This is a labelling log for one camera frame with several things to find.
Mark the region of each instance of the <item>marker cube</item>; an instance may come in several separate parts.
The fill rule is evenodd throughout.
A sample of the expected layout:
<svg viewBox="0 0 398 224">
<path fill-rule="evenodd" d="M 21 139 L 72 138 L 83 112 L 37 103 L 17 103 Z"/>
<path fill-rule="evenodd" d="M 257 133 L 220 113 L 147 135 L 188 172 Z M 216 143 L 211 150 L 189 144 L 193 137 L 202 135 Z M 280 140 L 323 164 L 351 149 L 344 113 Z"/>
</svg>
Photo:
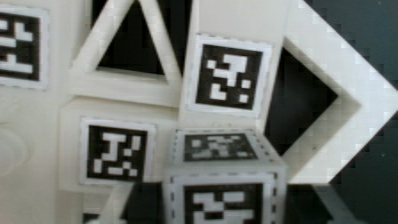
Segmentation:
<svg viewBox="0 0 398 224">
<path fill-rule="evenodd" d="M 282 223 L 285 165 L 252 130 L 177 130 L 163 191 L 168 224 Z"/>
</svg>

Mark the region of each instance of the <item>white triangular frame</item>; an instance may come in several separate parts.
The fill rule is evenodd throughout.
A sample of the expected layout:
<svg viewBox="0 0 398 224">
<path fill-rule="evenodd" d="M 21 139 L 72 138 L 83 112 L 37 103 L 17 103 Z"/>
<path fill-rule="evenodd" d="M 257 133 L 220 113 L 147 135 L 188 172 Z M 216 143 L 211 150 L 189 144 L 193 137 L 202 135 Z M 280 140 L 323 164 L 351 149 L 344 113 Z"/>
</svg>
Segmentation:
<svg viewBox="0 0 398 224">
<path fill-rule="evenodd" d="M 284 48 L 339 95 L 282 156 L 289 183 L 326 183 L 395 113 L 398 91 L 303 0 Z"/>
<path fill-rule="evenodd" d="M 141 6 L 165 76 L 117 69 L 97 70 L 99 60 L 134 1 Z M 69 84 L 74 95 L 177 107 L 181 71 L 156 0 L 108 0 L 74 59 Z"/>
</svg>

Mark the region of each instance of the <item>cube face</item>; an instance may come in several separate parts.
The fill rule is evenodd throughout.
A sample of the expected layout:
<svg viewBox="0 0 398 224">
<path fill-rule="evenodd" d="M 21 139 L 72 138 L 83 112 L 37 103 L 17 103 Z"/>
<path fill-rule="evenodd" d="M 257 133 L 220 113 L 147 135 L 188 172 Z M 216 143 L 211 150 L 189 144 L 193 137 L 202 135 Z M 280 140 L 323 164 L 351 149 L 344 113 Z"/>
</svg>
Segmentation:
<svg viewBox="0 0 398 224">
<path fill-rule="evenodd" d="M 186 224 L 232 220 L 260 224 L 262 184 L 184 186 L 182 190 Z"/>
<path fill-rule="evenodd" d="M 179 130 L 172 163 L 273 160 L 250 130 Z"/>
<path fill-rule="evenodd" d="M 186 108 L 257 117 L 271 46 L 196 35 Z"/>
<path fill-rule="evenodd" d="M 83 118 L 79 181 L 113 184 L 141 181 L 150 173 L 156 127 L 150 124 Z"/>
<path fill-rule="evenodd" d="M 47 73 L 47 12 L 0 5 L 0 84 L 44 88 Z"/>
<path fill-rule="evenodd" d="M 273 172 L 170 175 L 166 223 L 278 223 L 284 194 L 278 178 Z"/>
</svg>

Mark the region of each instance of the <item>white plastic frame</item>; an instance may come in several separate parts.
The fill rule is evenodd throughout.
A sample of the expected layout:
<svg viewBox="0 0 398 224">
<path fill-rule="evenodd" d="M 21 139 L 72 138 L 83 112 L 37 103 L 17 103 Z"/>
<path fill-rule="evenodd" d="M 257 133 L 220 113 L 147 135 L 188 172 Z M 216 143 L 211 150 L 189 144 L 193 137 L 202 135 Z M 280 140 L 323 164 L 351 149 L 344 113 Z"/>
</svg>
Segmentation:
<svg viewBox="0 0 398 224">
<path fill-rule="evenodd" d="M 269 63 L 269 54 L 271 54 L 271 45 L 264 42 L 252 42 L 244 40 L 237 40 L 232 38 L 225 38 L 220 36 L 211 36 L 205 34 L 195 35 L 195 52 L 193 52 L 193 61 L 191 61 L 191 71 L 188 72 L 188 85 L 184 85 L 184 92 L 186 94 L 186 108 L 193 111 L 207 112 L 207 113 L 220 113 L 225 115 L 234 115 L 241 117 L 257 118 L 260 109 L 262 109 L 262 92 L 264 92 L 264 84 L 266 84 L 266 75 L 268 75 L 268 63 Z M 241 50 L 257 51 L 262 53 L 260 57 L 260 64 L 259 64 L 259 71 L 257 71 L 257 83 L 255 83 L 255 93 L 253 93 L 253 103 L 252 109 L 237 109 L 230 107 L 221 107 L 214 105 L 205 105 L 195 103 L 196 98 L 196 83 L 198 83 L 198 73 L 200 73 L 200 61 L 202 61 L 202 46 L 220 46 L 236 48 Z"/>
<path fill-rule="evenodd" d="M 365 224 L 355 219 L 346 204 L 340 200 L 337 192 L 330 185 L 312 185 L 316 195 L 321 199 L 323 205 L 332 215 L 332 221 L 328 224 Z"/>
<path fill-rule="evenodd" d="M 101 118 L 81 118 L 81 148 L 79 148 L 79 183 L 81 184 L 99 184 L 99 185 L 115 185 L 118 181 L 93 179 L 86 177 L 86 149 L 88 149 L 88 126 L 95 125 L 101 127 L 120 128 L 127 130 L 140 130 L 147 132 L 145 138 L 145 161 L 143 161 L 143 174 L 141 181 L 149 180 L 152 169 L 152 148 L 154 148 L 154 138 L 156 138 L 156 125 L 145 123 L 134 123 L 131 121 L 108 120 Z"/>
<path fill-rule="evenodd" d="M 140 2 L 141 6 L 165 76 L 109 68 L 97 69 L 99 60 L 134 1 Z M 76 4 L 90 7 L 86 0 Z M 86 16 L 81 19 L 85 24 L 90 23 L 88 18 Z M 70 92 L 76 95 L 177 107 L 179 89 L 181 71 L 157 2 L 156 0 L 108 0 L 72 63 Z"/>
<path fill-rule="evenodd" d="M 131 183 L 120 183 L 115 185 L 109 193 L 109 198 L 102 207 L 101 215 L 97 218 L 97 224 L 127 224 L 125 220 L 120 219 L 120 215 L 127 203 L 127 196 L 131 194 L 131 190 Z"/>
<path fill-rule="evenodd" d="M 326 183 L 398 110 L 398 92 L 303 0 L 284 48 L 339 95 L 282 156 L 289 183 Z"/>
<path fill-rule="evenodd" d="M 49 69 L 49 15 L 47 15 L 47 11 L 38 8 L 29 8 L 29 7 L 15 6 L 10 4 L 0 4 L 0 12 L 13 14 L 13 15 L 21 15 L 21 16 L 35 17 L 40 23 L 40 26 L 38 26 L 38 32 L 40 32 L 38 80 L 28 81 L 22 79 L 13 79 L 10 77 L 0 76 L 0 85 L 42 90 L 47 87 L 47 69 Z"/>
</svg>

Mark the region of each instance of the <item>white structure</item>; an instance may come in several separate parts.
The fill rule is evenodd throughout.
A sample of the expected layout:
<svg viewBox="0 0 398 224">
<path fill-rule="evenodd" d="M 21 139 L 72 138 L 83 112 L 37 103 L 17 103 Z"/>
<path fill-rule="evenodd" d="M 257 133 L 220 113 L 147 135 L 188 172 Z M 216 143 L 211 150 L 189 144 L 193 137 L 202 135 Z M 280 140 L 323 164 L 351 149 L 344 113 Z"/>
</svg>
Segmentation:
<svg viewBox="0 0 398 224">
<path fill-rule="evenodd" d="M 196 32 L 273 46 L 257 119 L 184 110 L 181 68 L 154 0 L 140 3 L 165 78 L 95 69 L 133 0 L 108 1 L 92 32 L 90 0 L 3 2 L 28 11 L 38 8 L 49 15 L 49 61 L 47 78 L 42 76 L 35 86 L 8 82 L 8 78 L 0 81 L 0 157 L 12 158 L 12 164 L 0 166 L 0 173 L 6 173 L 0 177 L 0 223 L 79 224 L 81 212 L 102 210 L 111 187 L 77 183 L 81 116 L 157 125 L 150 181 L 161 180 L 165 150 L 156 147 L 168 147 L 172 129 L 244 128 L 262 133 L 282 47 L 339 95 L 284 155 L 289 182 L 328 182 L 395 112 L 398 93 L 301 0 L 291 4 L 287 0 L 193 1 L 186 61 Z M 3 7 L 17 14 L 19 7 Z"/>
</svg>

